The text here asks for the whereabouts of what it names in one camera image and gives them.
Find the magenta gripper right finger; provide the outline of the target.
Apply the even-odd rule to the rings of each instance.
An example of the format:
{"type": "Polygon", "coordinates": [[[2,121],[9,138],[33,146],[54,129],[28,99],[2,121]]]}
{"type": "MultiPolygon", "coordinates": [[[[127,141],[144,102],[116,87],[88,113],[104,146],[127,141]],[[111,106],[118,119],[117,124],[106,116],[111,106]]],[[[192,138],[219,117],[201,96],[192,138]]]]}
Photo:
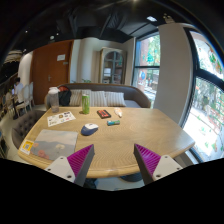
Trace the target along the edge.
{"type": "Polygon", "coordinates": [[[139,144],[134,145],[134,156],[145,185],[182,169],[169,155],[160,156],[139,144]]]}

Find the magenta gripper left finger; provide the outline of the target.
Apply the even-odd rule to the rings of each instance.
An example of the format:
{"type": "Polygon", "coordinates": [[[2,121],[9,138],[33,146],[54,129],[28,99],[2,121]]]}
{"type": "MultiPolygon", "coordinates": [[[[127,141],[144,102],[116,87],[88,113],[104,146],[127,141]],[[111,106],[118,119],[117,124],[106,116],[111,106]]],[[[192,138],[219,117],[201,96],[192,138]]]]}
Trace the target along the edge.
{"type": "Polygon", "coordinates": [[[94,145],[91,144],[68,157],[58,157],[46,168],[46,171],[83,186],[94,154],[94,145]]]}

